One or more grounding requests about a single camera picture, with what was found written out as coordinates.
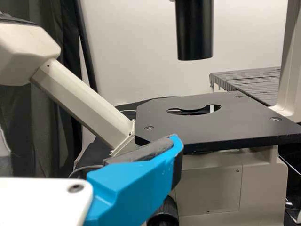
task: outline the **screw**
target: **screw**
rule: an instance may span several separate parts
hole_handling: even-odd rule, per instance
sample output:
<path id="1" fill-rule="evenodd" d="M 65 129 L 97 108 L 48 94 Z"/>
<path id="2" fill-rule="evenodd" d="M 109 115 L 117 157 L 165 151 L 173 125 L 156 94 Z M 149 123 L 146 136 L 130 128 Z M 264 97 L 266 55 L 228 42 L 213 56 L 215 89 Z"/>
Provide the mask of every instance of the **screw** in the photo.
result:
<path id="1" fill-rule="evenodd" d="M 147 127 L 144 127 L 145 130 L 153 130 L 155 127 L 153 126 L 147 126 Z"/>
<path id="2" fill-rule="evenodd" d="M 271 117 L 270 120 L 272 120 L 272 121 L 281 121 L 282 119 L 278 118 L 278 117 Z"/>
<path id="3" fill-rule="evenodd" d="M 83 185 L 72 185 L 68 188 L 68 192 L 70 193 L 76 193 L 84 189 Z"/>

